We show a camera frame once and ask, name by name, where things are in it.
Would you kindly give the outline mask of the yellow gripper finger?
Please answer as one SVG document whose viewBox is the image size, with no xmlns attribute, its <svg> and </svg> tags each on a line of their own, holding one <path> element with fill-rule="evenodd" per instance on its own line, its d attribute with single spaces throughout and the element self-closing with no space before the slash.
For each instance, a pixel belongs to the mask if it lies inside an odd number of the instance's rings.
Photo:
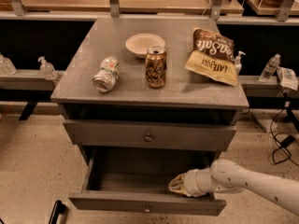
<svg viewBox="0 0 299 224">
<path fill-rule="evenodd" d="M 169 187 L 168 188 L 171 192 L 174 192 L 179 195 L 189 196 L 185 188 L 183 187 Z"/>
<path fill-rule="evenodd" d="M 177 175 L 169 182 L 170 188 L 181 188 L 183 186 L 184 174 Z"/>
</svg>

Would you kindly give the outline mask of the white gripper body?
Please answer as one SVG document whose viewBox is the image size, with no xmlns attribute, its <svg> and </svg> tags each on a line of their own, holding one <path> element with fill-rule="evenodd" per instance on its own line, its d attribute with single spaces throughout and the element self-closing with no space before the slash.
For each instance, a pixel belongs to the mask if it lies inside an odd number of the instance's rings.
<svg viewBox="0 0 299 224">
<path fill-rule="evenodd" d="M 193 169 L 184 174 L 184 193 L 188 197 L 200 197 L 206 195 L 214 188 L 214 182 L 209 168 Z"/>
</svg>

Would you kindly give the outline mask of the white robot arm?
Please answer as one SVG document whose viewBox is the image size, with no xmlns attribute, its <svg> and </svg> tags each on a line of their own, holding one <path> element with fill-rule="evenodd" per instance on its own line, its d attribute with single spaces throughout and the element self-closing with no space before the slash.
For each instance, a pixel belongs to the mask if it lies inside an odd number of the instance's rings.
<svg viewBox="0 0 299 224">
<path fill-rule="evenodd" d="M 299 215 L 298 181 L 254 172 L 226 159 L 218 159 L 205 169 L 179 174 L 170 181 L 168 189 L 187 197 L 247 189 Z"/>
</svg>

